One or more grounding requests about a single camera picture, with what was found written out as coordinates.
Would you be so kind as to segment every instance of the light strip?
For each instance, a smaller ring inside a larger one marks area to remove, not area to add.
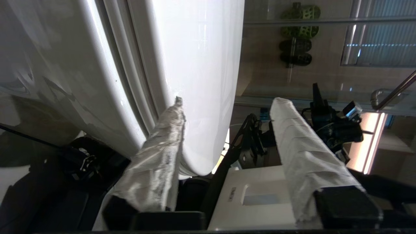
[[[377,128],[376,128],[376,131],[374,132],[370,151],[368,153],[367,161],[364,167],[364,174],[370,173],[371,167],[373,165],[373,158],[374,158],[374,154],[376,151],[376,147],[378,146],[379,141],[380,141],[380,134],[382,132],[382,127],[384,126],[384,123],[385,123],[385,117],[386,117],[386,114],[382,113],[377,123]]]

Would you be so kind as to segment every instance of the white cloth wrapping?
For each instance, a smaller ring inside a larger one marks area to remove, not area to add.
[[[140,152],[131,158],[114,186],[114,195],[140,212],[175,209],[184,124],[182,99],[177,97],[176,103],[160,116]]]
[[[365,190],[316,135],[290,100],[275,98],[270,117],[297,226],[301,229],[322,228],[314,191],[350,185]]]

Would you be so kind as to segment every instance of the wall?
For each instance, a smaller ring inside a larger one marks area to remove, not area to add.
[[[278,20],[293,1],[246,0],[245,22]],[[321,19],[348,18],[351,0],[300,1],[321,8]],[[324,24],[312,38],[312,63],[306,67],[285,68],[279,43],[286,38],[280,27],[244,27],[238,93],[247,96],[312,98],[312,83],[317,82],[325,98],[349,102],[369,102],[379,88],[395,88],[413,69],[340,66],[347,25]]]

